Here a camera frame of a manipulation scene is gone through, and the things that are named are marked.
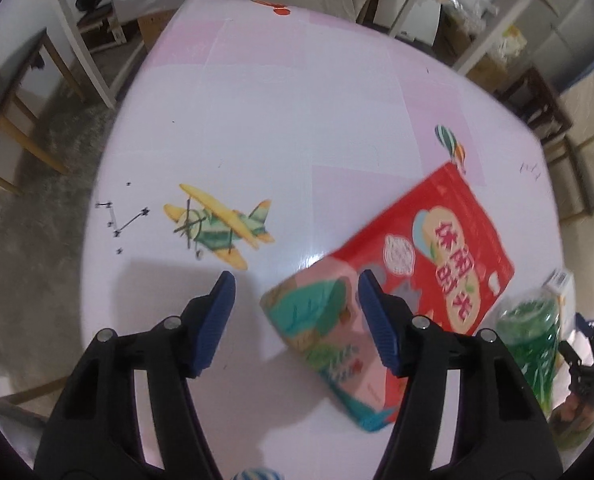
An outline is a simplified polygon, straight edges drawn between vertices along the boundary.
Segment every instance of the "concrete floor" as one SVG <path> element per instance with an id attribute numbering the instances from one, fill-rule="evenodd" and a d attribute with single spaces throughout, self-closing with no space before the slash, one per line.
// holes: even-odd
<path id="1" fill-rule="evenodd" d="M 114 78 L 134 46 L 96 55 L 104 78 Z M 62 84 L 32 134 L 69 174 L 24 152 L 16 179 L 23 196 L 0 192 L 0 366 L 15 391 L 69 375 L 84 350 L 80 255 L 90 193 L 116 113 L 80 67 L 73 72 L 87 102 Z M 48 414 L 56 397 L 30 408 Z"/>

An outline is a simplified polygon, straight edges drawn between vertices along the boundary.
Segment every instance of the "wooden chair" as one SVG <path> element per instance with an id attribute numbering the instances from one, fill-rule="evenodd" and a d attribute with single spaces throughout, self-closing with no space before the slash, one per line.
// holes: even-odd
<path id="1" fill-rule="evenodd" d="M 579 194 L 581 196 L 583 209 L 579 212 L 572 213 L 563 218 L 559 218 L 559 224 L 564 225 L 580 218 L 586 218 L 594 215 L 594 187 L 590 179 L 590 173 L 586 165 L 586 161 L 582 156 L 582 149 L 594 143 L 594 135 L 584 140 L 581 144 L 575 145 L 573 141 L 566 135 L 562 140 L 554 144 L 550 144 L 545 150 L 546 159 L 549 155 L 563 150 L 563 154 L 547 161 L 548 167 L 552 168 L 555 164 L 561 161 L 570 160 L 572 166 L 574 180 L 577 184 Z"/>
<path id="2" fill-rule="evenodd" d="M 75 93 L 82 99 L 85 100 L 84 92 L 75 81 L 71 72 L 68 70 L 66 63 L 59 56 L 53 43 L 50 41 L 46 30 L 42 30 L 28 41 L 26 41 L 20 48 L 18 48 L 1 66 L 0 68 L 0 132 L 7 134 L 12 137 L 15 142 L 22 146 L 25 150 L 35 155 L 39 160 L 42 160 L 48 164 L 51 168 L 60 173 L 64 174 L 67 172 L 66 167 L 56 160 L 52 155 L 42 150 L 36 143 L 33 142 L 28 136 L 26 136 L 17 126 L 15 126 L 10 119 L 6 117 L 6 113 L 9 107 L 14 104 L 17 106 L 26 117 L 33 122 L 37 121 L 37 118 L 28 109 L 28 107 L 21 101 L 16 95 L 20 83 L 26 71 L 29 69 L 36 60 L 40 59 L 40 49 L 44 47 L 51 57 L 59 71 L 62 73 L 68 84 L 75 91 Z M 0 186 L 7 191 L 21 194 L 19 188 L 4 180 L 0 177 Z"/>
<path id="3" fill-rule="evenodd" d="M 530 99 L 522 107 L 515 108 L 509 100 L 523 86 L 526 86 L 530 92 Z M 557 91 L 535 67 L 526 70 L 498 99 L 512 109 L 517 117 L 528 124 L 533 131 L 544 124 L 554 124 L 554 129 L 539 139 L 543 146 L 566 133 L 573 125 L 572 119 L 559 100 Z"/>

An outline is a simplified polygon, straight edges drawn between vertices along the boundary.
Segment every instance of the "green bottle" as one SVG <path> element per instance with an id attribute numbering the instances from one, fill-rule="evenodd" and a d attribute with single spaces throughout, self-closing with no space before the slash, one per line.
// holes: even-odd
<path id="1" fill-rule="evenodd" d="M 559 332 L 557 304 L 546 294 L 519 301 L 500 315 L 496 332 L 549 416 Z"/>

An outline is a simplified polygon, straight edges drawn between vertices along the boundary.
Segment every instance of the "white tabletop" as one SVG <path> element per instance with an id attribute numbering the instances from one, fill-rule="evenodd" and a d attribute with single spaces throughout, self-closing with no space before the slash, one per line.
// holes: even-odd
<path id="1" fill-rule="evenodd" d="M 505 295 L 540 286 L 562 265 L 550 179 L 539 142 L 491 96 L 352 23 L 249 0 L 188 0 L 142 66 L 104 152 L 82 263 L 84 345 L 107 326 L 150 329 L 231 270 L 232 317 L 213 366 L 190 383 L 224 477 L 266 465 L 287 480 L 371 478 L 391 428 L 360 430 L 286 348 L 259 298 L 448 161 L 436 124 L 463 146 L 466 180 L 514 264 Z M 248 270 L 206 248 L 197 260 L 163 208 L 186 206 L 180 184 L 243 212 L 272 200 L 275 243 L 253 250 L 239 240 Z M 141 378 L 138 399 L 145 389 Z M 140 401 L 140 420 L 148 415 Z M 143 431 L 157 463 L 152 428 Z M 449 454 L 450 443 L 442 448 Z"/>

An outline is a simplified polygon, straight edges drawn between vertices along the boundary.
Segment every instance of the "metal screw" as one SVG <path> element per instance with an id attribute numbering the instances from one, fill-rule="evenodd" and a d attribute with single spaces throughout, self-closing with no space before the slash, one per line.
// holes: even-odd
<path id="1" fill-rule="evenodd" d="M 413 325 L 421 330 L 425 330 L 430 326 L 430 320 L 426 316 L 413 317 Z"/>
<path id="2" fill-rule="evenodd" d="M 490 330 L 489 328 L 485 328 L 481 332 L 479 332 L 480 338 L 484 341 L 488 341 L 489 343 L 494 343 L 496 341 L 496 333 L 494 330 Z"/>
<path id="3" fill-rule="evenodd" d="M 173 330 L 181 325 L 181 317 L 170 316 L 164 320 L 164 328 L 166 330 Z"/>
<path id="4" fill-rule="evenodd" d="M 97 334 L 97 340 L 100 343 L 105 343 L 106 341 L 108 341 L 110 338 L 112 338 L 113 336 L 113 330 L 110 328 L 103 328 L 101 329 L 98 334 Z"/>

